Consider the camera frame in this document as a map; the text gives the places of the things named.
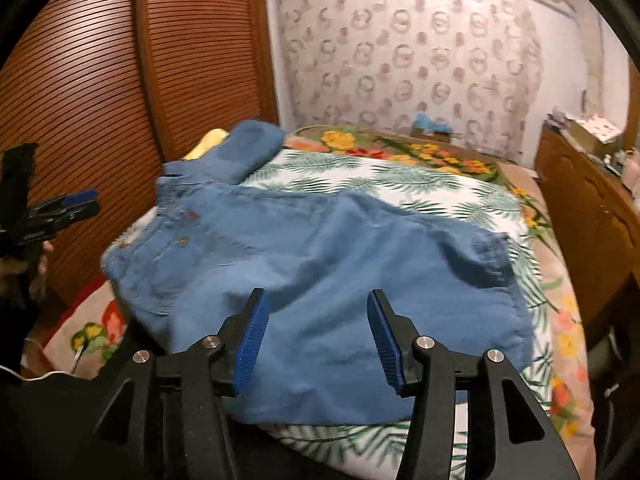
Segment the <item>yellow cloth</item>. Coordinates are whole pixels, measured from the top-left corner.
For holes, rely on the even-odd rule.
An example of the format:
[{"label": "yellow cloth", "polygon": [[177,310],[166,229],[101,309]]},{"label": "yellow cloth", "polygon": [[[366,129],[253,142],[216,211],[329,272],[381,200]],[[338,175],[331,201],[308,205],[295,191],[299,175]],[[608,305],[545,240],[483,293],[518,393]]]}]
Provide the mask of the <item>yellow cloth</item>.
[{"label": "yellow cloth", "polygon": [[211,148],[219,145],[220,142],[225,140],[228,134],[229,132],[223,130],[222,128],[211,130],[208,134],[205,134],[205,136],[200,139],[200,142],[195,148],[193,148],[189,153],[187,153],[187,155],[185,155],[184,160],[193,160],[194,158],[200,158]]}]

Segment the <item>bed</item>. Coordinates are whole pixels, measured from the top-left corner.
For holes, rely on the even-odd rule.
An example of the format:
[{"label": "bed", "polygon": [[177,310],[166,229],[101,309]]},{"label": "bed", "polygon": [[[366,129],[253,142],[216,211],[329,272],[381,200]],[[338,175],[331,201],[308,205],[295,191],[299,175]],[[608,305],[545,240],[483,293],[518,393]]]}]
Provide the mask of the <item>bed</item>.
[{"label": "bed", "polygon": [[[362,158],[357,171],[346,164],[354,156]],[[380,160],[397,165],[381,175]],[[444,177],[442,173],[471,179],[456,177],[464,183],[458,189],[428,184],[434,182],[434,175]],[[351,187],[400,207],[508,232],[511,262],[529,303],[536,336],[532,365],[522,375],[548,411],[581,478],[594,477],[593,405],[584,332],[542,194],[529,171],[428,140],[313,126],[287,137],[286,149],[243,185],[308,192]],[[129,243],[154,214],[151,210],[135,222],[114,246]],[[125,329],[109,283],[98,280],[85,288],[63,317],[45,354],[55,368],[67,369],[78,345],[88,339],[78,373],[92,377],[117,349]],[[395,478],[409,424],[262,428],[318,462],[358,478],[387,480]],[[456,407],[453,456],[451,478],[461,479],[466,457],[465,404]]]}]

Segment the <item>hand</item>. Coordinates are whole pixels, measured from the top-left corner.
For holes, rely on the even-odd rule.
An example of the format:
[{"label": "hand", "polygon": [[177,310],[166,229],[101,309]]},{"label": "hand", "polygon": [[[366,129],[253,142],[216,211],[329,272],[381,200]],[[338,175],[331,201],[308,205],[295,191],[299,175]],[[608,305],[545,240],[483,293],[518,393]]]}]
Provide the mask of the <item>hand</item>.
[{"label": "hand", "polygon": [[[53,252],[53,245],[50,242],[44,242],[42,249],[40,262],[38,263],[38,275],[29,286],[29,295],[33,301],[37,302],[44,300],[47,291],[47,256]],[[27,262],[22,262],[11,256],[0,259],[0,296],[4,296],[9,292],[8,277],[22,274],[26,272],[27,268]]]}]

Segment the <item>wooden wardrobe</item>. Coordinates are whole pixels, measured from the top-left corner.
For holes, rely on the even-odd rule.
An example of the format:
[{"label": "wooden wardrobe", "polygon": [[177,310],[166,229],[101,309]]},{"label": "wooden wardrobe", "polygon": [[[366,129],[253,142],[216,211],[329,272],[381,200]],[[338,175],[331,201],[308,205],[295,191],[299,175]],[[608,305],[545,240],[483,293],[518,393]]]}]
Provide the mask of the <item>wooden wardrobe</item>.
[{"label": "wooden wardrobe", "polygon": [[265,0],[50,0],[0,71],[0,150],[38,142],[30,202],[95,187],[55,240],[67,303],[155,203],[161,164],[215,127],[277,123]]}]

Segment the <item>yellow flower pattern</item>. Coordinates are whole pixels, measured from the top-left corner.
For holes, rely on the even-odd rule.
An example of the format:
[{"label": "yellow flower pattern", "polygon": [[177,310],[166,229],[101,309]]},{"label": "yellow flower pattern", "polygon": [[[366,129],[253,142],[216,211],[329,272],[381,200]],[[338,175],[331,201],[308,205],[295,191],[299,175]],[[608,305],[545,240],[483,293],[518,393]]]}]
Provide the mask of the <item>yellow flower pattern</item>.
[{"label": "yellow flower pattern", "polygon": [[575,435],[576,431],[578,431],[578,423],[575,420],[572,420],[564,425],[561,433],[564,438],[571,438]]},{"label": "yellow flower pattern", "polygon": [[521,196],[523,198],[526,198],[527,196],[529,196],[526,191],[524,191],[522,188],[519,188],[519,187],[514,187],[513,189],[511,189],[511,192],[514,195]]},{"label": "yellow flower pattern", "polygon": [[565,294],[562,297],[562,304],[564,305],[564,309],[571,314],[571,317],[575,318],[578,314],[578,304],[575,303],[575,296],[572,294]]},{"label": "yellow flower pattern", "polygon": [[392,160],[395,162],[402,162],[403,164],[409,164],[409,165],[414,165],[417,164],[418,161],[415,160],[414,158],[412,158],[411,155],[391,155],[389,156],[389,158],[387,160]]},{"label": "yellow flower pattern", "polygon": [[79,348],[82,348],[83,344],[84,344],[84,335],[77,336],[73,338],[73,340],[71,341],[71,346],[75,352],[77,352]]},{"label": "yellow flower pattern", "polygon": [[559,334],[558,346],[563,357],[574,358],[578,355],[578,338],[573,333]]},{"label": "yellow flower pattern", "polygon": [[536,222],[533,217],[535,215],[535,211],[533,211],[533,209],[525,209],[522,212],[522,215],[524,216],[524,221],[527,223],[527,227],[529,227],[530,229],[533,227],[537,227],[538,222]]},{"label": "yellow flower pattern", "polygon": [[356,138],[353,134],[347,132],[331,130],[322,134],[322,142],[336,150],[350,150],[355,146]]},{"label": "yellow flower pattern", "polygon": [[102,327],[100,325],[91,325],[84,329],[84,333],[89,339],[92,339],[102,333]]},{"label": "yellow flower pattern", "polygon": [[440,171],[444,171],[445,173],[453,173],[456,175],[462,174],[458,168],[452,168],[451,166],[443,166],[442,168],[438,168]]}]

